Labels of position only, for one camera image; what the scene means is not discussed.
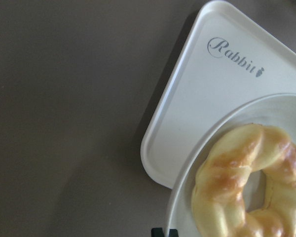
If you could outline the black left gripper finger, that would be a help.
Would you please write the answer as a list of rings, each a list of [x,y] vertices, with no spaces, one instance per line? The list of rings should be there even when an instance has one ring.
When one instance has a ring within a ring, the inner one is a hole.
[[[151,237],[164,237],[162,228],[152,228],[151,229]]]

